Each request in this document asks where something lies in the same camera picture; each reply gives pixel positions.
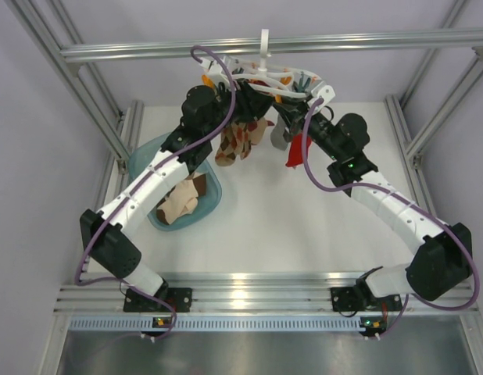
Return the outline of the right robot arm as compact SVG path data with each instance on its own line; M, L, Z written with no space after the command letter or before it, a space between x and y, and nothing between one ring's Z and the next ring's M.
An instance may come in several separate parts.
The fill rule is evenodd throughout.
M274 107L290 130L298 130L304 141L312 141L328 155L332 187L317 182L302 146L302 161L309 179L322 191L342 191L369 209L385 223L412 252L408 264L377 267L356 281L356 300L364 309L376 309L389 295L413 295L434 307L435 300L468 278L474 280L470 300L455 309L472 306L479 295L480 280L472 258L470 230L462 223L453 226L435 218L398 192L364 154L369 143L365 119L345 114L332 123L313 104L285 100Z

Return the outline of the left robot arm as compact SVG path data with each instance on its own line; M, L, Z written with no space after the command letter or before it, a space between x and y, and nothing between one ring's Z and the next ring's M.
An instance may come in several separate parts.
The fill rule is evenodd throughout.
M181 106L179 125L168 135L152 161L110 203L80 217L84 254L117 280L141 294L151 310L163 308L168 284L145 264L131 237L146 216L180 182L192 175L212 152L211 141L234 121L263 117L274 97L247 80L232 87L199 85Z

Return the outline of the red sock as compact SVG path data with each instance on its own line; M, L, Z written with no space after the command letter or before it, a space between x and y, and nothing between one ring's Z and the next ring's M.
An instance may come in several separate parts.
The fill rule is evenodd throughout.
M285 166L295 169L303 164L302 157L302 133L295 135L291 141L290 149L288 151L288 159Z

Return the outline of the argyle beige orange sock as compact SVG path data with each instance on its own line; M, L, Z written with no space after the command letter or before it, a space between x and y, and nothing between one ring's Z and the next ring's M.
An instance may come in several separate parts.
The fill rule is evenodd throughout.
M220 133L220 146L214 158L216 164L226 167L233 165L237 159L246 159L252 148L262 141L266 129L273 125L264 117L249 123L230 123Z

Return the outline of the white round clip hanger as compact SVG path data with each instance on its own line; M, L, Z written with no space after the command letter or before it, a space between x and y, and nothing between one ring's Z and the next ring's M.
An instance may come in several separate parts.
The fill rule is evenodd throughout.
M318 84L321 82L328 84L319 75L308 70L270 65L268 63L270 58L269 40L268 29L261 30L259 59L257 61L234 58L228 55L221 58L233 80L247 80L256 91L267 95L281 94L283 98L302 99L304 101L310 100L310 91ZM311 84L305 93L295 92L293 88L293 84L299 79L301 71L311 77Z

